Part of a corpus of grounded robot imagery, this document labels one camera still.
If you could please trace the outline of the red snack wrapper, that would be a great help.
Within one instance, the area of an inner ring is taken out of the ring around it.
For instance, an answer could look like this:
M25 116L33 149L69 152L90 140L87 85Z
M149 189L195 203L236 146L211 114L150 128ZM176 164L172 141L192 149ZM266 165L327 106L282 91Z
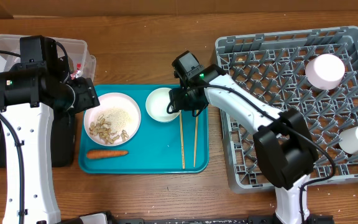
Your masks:
M74 80L76 78L81 77L82 74L83 74L82 64L78 63L78 64L76 64L76 70L70 76L71 76L71 79Z

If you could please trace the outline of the white bowl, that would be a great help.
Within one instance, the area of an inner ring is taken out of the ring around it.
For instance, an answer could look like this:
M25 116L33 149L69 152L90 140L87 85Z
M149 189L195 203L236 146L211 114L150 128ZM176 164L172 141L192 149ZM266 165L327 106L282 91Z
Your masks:
M179 112L168 114L167 107L170 102L169 91L171 88L163 87L152 91L146 99L145 108L154 120L168 123L179 116Z

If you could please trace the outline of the white round plate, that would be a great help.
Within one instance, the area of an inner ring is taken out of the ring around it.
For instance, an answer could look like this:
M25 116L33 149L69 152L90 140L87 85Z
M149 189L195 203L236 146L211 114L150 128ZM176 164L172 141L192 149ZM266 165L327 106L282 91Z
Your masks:
M124 144L131 140L140 128L140 123L142 120L140 108L135 102L135 100L123 93L106 93L99 97L99 102L99 106L86 110L84 114L81 143L113 147ZM127 131L129 138L125 142L123 142L122 140L118 140L113 145L105 144L102 140L100 140L99 137L91 136L88 130L90 122L94 121L97 116L102 114L105 110L111 108L122 108L132 116L132 123L124 128Z

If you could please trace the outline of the pink bowl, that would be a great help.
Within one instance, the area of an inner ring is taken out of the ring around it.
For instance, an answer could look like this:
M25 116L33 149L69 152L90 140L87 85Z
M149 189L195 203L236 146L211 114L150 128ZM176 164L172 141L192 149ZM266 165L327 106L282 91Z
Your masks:
M336 88L345 74L342 60L333 54L322 54L310 61L305 75L310 84L320 90Z

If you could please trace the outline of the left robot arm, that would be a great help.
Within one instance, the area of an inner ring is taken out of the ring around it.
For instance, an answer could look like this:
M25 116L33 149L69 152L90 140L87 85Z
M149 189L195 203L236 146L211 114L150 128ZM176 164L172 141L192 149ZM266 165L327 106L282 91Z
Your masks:
M3 223L59 223L52 178L55 114L99 105L90 78L70 79L61 43L41 35L20 39L21 60L0 73L0 120L6 144L7 202Z

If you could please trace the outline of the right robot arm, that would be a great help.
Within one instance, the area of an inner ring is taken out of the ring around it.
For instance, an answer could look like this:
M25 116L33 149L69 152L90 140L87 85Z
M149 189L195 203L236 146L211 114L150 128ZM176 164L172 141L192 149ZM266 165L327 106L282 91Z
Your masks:
M302 114L258 100L221 67L205 68L189 51L172 66L180 87L170 90L167 113L191 111L197 117L212 105L233 117L252 135L257 166L275 187L273 222L305 223L310 216L306 186L318 153Z

